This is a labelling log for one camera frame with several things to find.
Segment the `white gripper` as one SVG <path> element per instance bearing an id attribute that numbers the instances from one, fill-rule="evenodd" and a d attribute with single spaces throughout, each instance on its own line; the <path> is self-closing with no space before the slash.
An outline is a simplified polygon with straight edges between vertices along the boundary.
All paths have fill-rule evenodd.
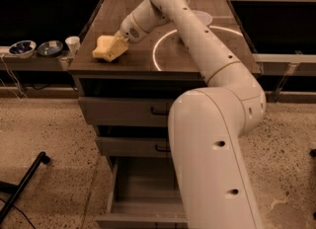
<path id="1" fill-rule="evenodd" d="M 97 38 L 96 48 L 92 51 L 94 58 L 103 58 L 112 62 L 128 50 L 128 42 L 139 43 L 145 38 L 145 32 L 130 19 L 125 19 L 120 25 L 120 32 L 113 36 L 100 36 Z"/>

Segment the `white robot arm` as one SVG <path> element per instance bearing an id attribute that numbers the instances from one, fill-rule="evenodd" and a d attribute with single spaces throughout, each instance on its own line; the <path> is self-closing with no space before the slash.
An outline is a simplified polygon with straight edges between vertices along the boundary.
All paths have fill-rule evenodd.
<path id="1" fill-rule="evenodd" d="M 111 62 L 167 22 L 176 27 L 206 84 L 178 97 L 168 117 L 188 227 L 264 229 L 238 139 L 263 119 L 266 96 L 189 0 L 144 0 L 115 35 L 98 38 L 93 55 Z"/>

